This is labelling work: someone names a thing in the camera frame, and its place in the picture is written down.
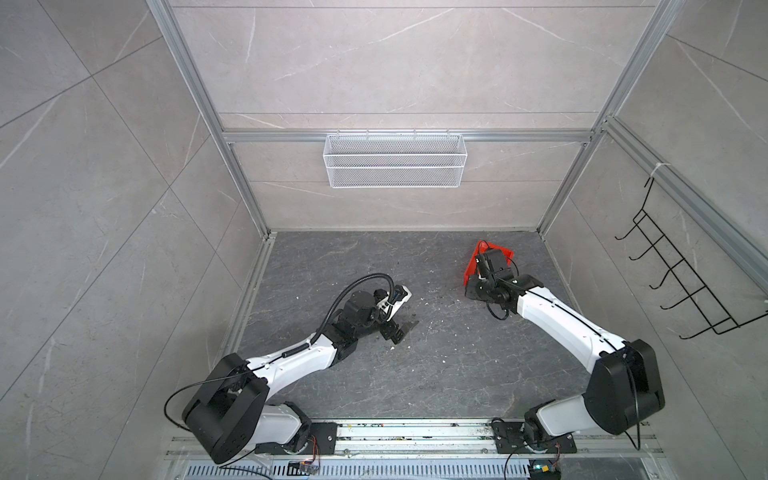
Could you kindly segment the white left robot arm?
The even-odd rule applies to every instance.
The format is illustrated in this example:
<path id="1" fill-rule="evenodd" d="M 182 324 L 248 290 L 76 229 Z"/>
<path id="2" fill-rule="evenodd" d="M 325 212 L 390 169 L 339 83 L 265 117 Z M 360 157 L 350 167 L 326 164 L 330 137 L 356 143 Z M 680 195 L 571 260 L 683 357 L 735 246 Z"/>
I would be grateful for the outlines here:
<path id="1" fill-rule="evenodd" d="M 290 347 L 244 359 L 222 358 L 182 412 L 184 425 L 211 460 L 223 465 L 248 447 L 276 446 L 300 452 L 309 441 L 312 421 L 291 402 L 272 404 L 284 388 L 340 363 L 358 341 L 379 333 L 395 344 L 405 332 L 394 315 L 412 296 L 403 285 L 389 293 L 355 291 L 335 307 L 329 323 Z"/>

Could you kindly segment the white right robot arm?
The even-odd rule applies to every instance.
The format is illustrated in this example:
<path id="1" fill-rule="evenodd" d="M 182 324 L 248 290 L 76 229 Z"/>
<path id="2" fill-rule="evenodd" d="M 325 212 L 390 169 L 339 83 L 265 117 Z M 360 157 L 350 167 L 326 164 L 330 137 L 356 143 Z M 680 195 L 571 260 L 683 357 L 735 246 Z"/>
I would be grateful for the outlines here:
<path id="1" fill-rule="evenodd" d="M 639 428 L 661 411 L 665 395 L 654 349 L 627 341 L 598 326 L 556 297 L 531 275 L 514 268 L 513 252 L 480 241 L 464 274 L 465 296 L 481 301 L 505 321 L 515 314 L 539 327 L 567 349 L 590 374 L 584 393 L 552 400 L 526 412 L 526 447 L 541 451 L 555 440 L 582 430 L 612 435 Z"/>

